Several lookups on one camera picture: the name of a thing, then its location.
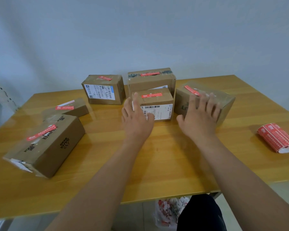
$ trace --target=cardboard box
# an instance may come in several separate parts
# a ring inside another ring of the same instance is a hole
[[[125,98],[121,75],[89,75],[82,86],[89,104],[122,104]]]
[[[168,88],[173,97],[176,87],[176,76],[170,68],[128,72],[127,85],[129,96],[135,91]]]
[[[148,118],[153,113],[155,122],[170,121],[173,113],[174,100],[167,88],[138,91],[139,104]]]
[[[182,114],[184,117],[187,113],[188,104],[189,104],[189,96],[192,94],[189,89],[192,91],[195,91],[196,93],[198,91],[204,91],[207,94],[214,93],[216,95],[217,102],[220,102],[221,104],[221,111],[217,120],[217,125],[223,123],[225,120],[232,104],[235,101],[235,96],[229,95],[227,93],[224,93],[223,91],[215,90],[208,88],[207,86],[196,83],[193,81],[189,81],[185,83],[184,85],[180,86],[176,90],[176,102],[174,104],[174,112],[176,114]],[[199,106],[200,96],[196,96],[196,107]]]
[[[81,117],[89,113],[85,101],[82,98],[71,100],[64,104],[59,104],[56,107],[46,109],[42,112],[43,121],[46,118],[52,117],[56,114],[66,114],[76,117]]]
[[[78,117],[54,115],[28,134],[3,159],[36,176],[51,178],[84,134],[85,129]]]

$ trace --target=roll of red stickers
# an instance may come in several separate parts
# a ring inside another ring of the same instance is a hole
[[[57,106],[55,110],[73,110],[74,106]]]
[[[155,97],[155,96],[162,96],[162,93],[155,93],[155,94],[148,94],[148,95],[142,95],[142,98],[148,98],[148,97]]]
[[[108,81],[112,80],[112,78],[107,78],[107,77],[105,77],[105,76],[99,76],[99,78],[102,78],[102,79],[108,80]]]
[[[188,86],[188,85],[186,85],[186,86],[184,86],[187,90],[189,90],[191,93],[193,93],[193,94],[195,94],[195,95],[197,95],[197,96],[200,96],[200,93],[197,91],[197,90],[195,90],[195,89],[192,89],[190,86]]]
[[[277,124],[269,123],[263,125],[257,132],[276,152],[289,152],[289,135]]]
[[[151,73],[142,73],[140,76],[149,76],[149,75],[157,75],[160,74],[160,72],[151,72]]]
[[[37,137],[40,137],[40,136],[46,134],[47,132],[54,130],[55,128],[57,128],[57,127],[55,125],[52,125],[52,126],[48,127],[47,129],[43,130],[42,132],[39,132],[39,133],[37,133],[31,137],[27,137],[27,141],[34,140]]]

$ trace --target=black pants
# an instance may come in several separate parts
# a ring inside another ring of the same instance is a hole
[[[208,194],[193,195],[178,219],[177,231],[225,231],[222,212]]]

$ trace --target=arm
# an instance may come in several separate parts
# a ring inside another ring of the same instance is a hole
[[[208,161],[242,230],[289,230],[289,204],[215,135],[219,112],[213,94],[209,98],[202,95],[198,109],[196,96],[191,95],[185,119],[179,115],[177,121],[183,133],[193,140]]]
[[[135,111],[128,98],[122,108],[126,139],[86,186],[66,205],[50,226],[51,230],[109,231],[123,197],[135,159],[152,132],[154,115],[144,116],[134,95]]]

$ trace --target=finger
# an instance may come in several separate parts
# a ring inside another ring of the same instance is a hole
[[[134,111],[135,111],[135,113],[140,113],[140,112],[142,112],[142,109],[140,108],[140,105],[139,105],[138,93],[137,93],[137,92],[134,93],[133,105],[134,105]]]
[[[148,122],[152,123],[154,122],[154,114],[153,113],[148,113]]]
[[[213,117],[213,119],[214,119],[215,121],[217,121],[217,119],[218,119],[218,117],[219,117],[220,111],[221,111],[221,105],[220,105],[220,103],[218,102],[218,103],[216,104],[214,113],[213,113],[213,115],[212,115],[212,117]]]
[[[214,94],[213,93],[210,93],[210,96],[209,96],[209,101],[208,101],[208,104],[206,106],[206,112],[211,116],[212,115],[212,109],[215,105],[215,97],[214,97]]]
[[[179,127],[182,129],[183,124],[184,124],[184,117],[182,114],[177,116],[177,121],[178,121]]]
[[[204,92],[200,93],[199,110],[205,111],[208,98]]]
[[[126,120],[128,118],[128,114],[127,114],[127,112],[126,112],[124,107],[122,108],[121,112],[122,112],[124,120]]]
[[[188,109],[187,112],[191,112],[196,109],[196,95],[191,94],[189,96],[189,103],[188,103]]]
[[[124,107],[125,111],[127,112],[127,115],[131,116],[131,114],[133,113],[133,109],[131,107],[131,98],[130,97],[128,97],[125,100],[123,107]]]

